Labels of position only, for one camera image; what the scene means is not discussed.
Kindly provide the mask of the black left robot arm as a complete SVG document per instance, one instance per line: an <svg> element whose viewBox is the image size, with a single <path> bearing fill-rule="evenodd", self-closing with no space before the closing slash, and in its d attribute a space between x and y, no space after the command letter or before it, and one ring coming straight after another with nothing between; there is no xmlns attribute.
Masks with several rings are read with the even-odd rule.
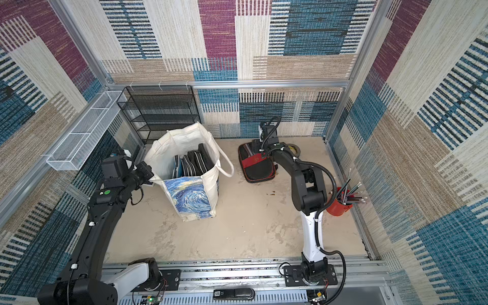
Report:
<svg viewBox="0 0 488 305"><path fill-rule="evenodd" d="M109 281L102 281L102 265L114 229L132 192L153 177L145 162L135 165L127 156L113 156L102 163L99 180L88 203L88 218L71 258L52 284L38 294L39 304L117 304L133 289L161 287L162 275L153 258L130 264Z"/></svg>

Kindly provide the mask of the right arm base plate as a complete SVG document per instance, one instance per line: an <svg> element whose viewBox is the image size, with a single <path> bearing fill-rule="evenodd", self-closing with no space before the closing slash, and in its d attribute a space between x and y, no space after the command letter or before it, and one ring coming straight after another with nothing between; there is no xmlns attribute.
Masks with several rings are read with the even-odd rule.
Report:
<svg viewBox="0 0 488 305"><path fill-rule="evenodd" d="M329 264L327 270L319 274L307 274L300 265L284 265L279 271L285 278L286 287L301 286L335 286L339 284L337 273L333 265Z"/></svg>

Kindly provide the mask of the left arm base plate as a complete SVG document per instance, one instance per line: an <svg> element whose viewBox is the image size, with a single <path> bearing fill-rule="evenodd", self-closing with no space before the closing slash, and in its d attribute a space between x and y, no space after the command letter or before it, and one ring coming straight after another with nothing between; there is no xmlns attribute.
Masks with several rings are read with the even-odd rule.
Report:
<svg viewBox="0 0 488 305"><path fill-rule="evenodd" d="M166 269L160 270L160 280L157 282L155 288L151 288L151 292L167 292L179 290L181 270L180 269Z"/></svg>

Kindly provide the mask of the white canvas starry night bag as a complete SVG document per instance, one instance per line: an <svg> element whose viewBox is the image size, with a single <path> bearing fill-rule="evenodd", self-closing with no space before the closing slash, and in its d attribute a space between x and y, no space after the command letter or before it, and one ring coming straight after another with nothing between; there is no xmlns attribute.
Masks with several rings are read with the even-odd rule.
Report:
<svg viewBox="0 0 488 305"><path fill-rule="evenodd" d="M235 167L201 124L169 130L155 141L144 161L183 221L216 216L219 175L232 177Z"/></svg>

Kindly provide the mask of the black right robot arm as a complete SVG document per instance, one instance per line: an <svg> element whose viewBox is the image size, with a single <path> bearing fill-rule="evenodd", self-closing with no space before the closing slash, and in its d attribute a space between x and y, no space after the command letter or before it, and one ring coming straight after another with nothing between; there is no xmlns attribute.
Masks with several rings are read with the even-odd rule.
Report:
<svg viewBox="0 0 488 305"><path fill-rule="evenodd" d="M320 167L302 161L289 145L280 142L274 126L261 127L259 152L269 156L291 177L292 203L301 215L304 233L301 270L304 280L316 283L327 273L327 258L324 254L322 212L327 203L324 175Z"/></svg>

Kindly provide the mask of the black red paddle case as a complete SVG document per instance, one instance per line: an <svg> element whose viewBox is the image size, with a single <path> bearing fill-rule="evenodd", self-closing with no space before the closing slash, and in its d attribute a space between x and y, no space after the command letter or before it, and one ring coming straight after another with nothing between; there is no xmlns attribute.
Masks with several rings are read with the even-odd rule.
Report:
<svg viewBox="0 0 488 305"><path fill-rule="evenodd" d="M261 142L254 139L238 147L238 157L245 180L249 183L265 182L274 179L277 166L259 151Z"/></svg>

